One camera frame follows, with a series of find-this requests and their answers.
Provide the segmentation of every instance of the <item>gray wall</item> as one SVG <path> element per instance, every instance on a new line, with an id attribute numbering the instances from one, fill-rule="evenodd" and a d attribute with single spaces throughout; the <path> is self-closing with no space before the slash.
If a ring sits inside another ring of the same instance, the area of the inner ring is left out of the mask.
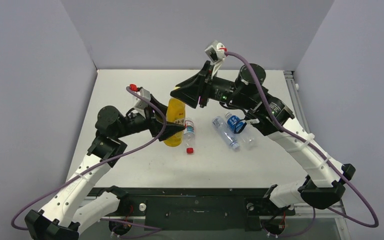
<path id="1" fill-rule="evenodd" d="M 316 140 L 357 172 L 380 227 L 348 221 L 353 239 L 384 239 L 384 1 L 336 0 L 295 72 Z M 350 216 L 372 223 L 348 190 Z"/>
<path id="2" fill-rule="evenodd" d="M 214 39 L 294 70 L 333 0 L 61 0 L 98 69 L 200 69 Z M 226 69 L 238 67 L 234 59 Z"/>
<path id="3" fill-rule="evenodd" d="M 0 240 L 29 239 L 12 216 L 65 180 L 95 78 L 59 0 L 0 0 Z"/>

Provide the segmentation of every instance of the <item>yellow bottle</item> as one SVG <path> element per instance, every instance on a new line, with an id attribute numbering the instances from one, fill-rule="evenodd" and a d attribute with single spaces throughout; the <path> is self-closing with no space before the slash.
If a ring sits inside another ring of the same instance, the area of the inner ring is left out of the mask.
<path id="1" fill-rule="evenodd" d="M 172 97 L 168 101 L 167 121 L 175 124 L 185 125 L 185 103 Z M 164 140 L 165 145 L 176 147 L 182 143 L 183 131 L 180 131 Z"/>

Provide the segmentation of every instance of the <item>clear plastic bottle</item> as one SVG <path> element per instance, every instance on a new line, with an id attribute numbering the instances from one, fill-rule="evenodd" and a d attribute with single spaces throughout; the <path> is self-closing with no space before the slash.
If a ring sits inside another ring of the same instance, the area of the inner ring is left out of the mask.
<path id="1" fill-rule="evenodd" d="M 195 126 L 194 122 L 187 117 L 184 121 L 186 128 L 184 129 L 183 142 L 186 147 L 187 154 L 193 154 L 195 148 Z"/>
<path id="2" fill-rule="evenodd" d="M 185 124 L 185 103 L 172 97 L 168 101 L 166 118 L 168 122 L 175 124 Z M 182 143 L 183 132 L 180 131 L 168 139 L 164 140 L 165 145 L 177 147 Z"/>
<path id="3" fill-rule="evenodd" d="M 227 125 L 229 126 L 229 129 L 232 132 L 234 132 L 235 124 L 239 122 L 241 119 L 230 112 L 226 113 L 225 117 L 226 117 Z M 244 125 L 243 121 L 236 124 L 236 131 L 239 131 L 243 125 Z M 245 148 L 247 149 L 252 149 L 253 147 L 257 146 L 256 138 L 248 130 L 247 126 L 243 129 L 241 133 L 235 134 L 234 137 L 241 143 L 241 145 L 244 145 Z"/>
<path id="4" fill-rule="evenodd" d="M 223 120 L 221 116 L 216 116 L 212 120 L 212 125 L 230 148 L 233 150 L 239 148 L 239 143 L 236 141 L 233 132 L 228 128 L 228 124 Z"/>

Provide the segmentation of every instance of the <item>white table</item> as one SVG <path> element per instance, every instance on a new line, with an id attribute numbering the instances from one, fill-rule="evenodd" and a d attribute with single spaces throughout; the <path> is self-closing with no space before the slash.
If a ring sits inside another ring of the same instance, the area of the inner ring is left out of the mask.
<path id="1" fill-rule="evenodd" d="M 167 104 L 170 91 L 176 84 L 196 74 L 198 70 L 99 70 L 86 116 L 71 162 L 68 176 L 79 166 L 95 138 L 95 122 L 102 107 L 115 106 L 123 115 L 133 106 L 133 97 L 126 90 L 136 84 L 150 91 L 161 103 Z M 283 71 L 268 70 L 264 86 L 290 108 L 292 100 Z M 221 70 L 218 77 L 234 81 L 237 70 Z M 125 188 L 266 188 L 286 184 L 307 175 L 283 148 L 249 129 L 258 147 L 239 152 L 230 150 L 213 129 L 211 120 L 224 117 L 226 109 L 210 100 L 207 107 L 193 109 L 186 106 L 186 115 L 195 123 L 196 147 L 187 155 L 183 145 L 168 147 L 156 141 L 145 149 L 120 158 L 112 170 L 98 181 L 96 187 L 116 185 Z M 243 113 L 234 110 L 240 118 Z M 121 138 L 126 151 L 151 139 L 149 131 Z"/>

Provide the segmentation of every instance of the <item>red wire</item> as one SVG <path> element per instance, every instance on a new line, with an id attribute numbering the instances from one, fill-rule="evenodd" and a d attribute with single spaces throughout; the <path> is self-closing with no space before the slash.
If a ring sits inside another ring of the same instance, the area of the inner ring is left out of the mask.
<path id="1" fill-rule="evenodd" d="M 127 214 L 124 221 L 127 221 L 127 218 L 130 217 L 130 214 L 132 214 L 132 213 L 133 213 L 133 205 L 130 205 L 130 212 Z"/>
<path id="2" fill-rule="evenodd" d="M 286 213 L 283 212 L 283 218 L 282 218 L 282 221 L 280 221 L 280 224 L 279 224 L 279 225 L 282 225 L 282 223 L 285 222 L 285 219 L 286 219 Z"/>

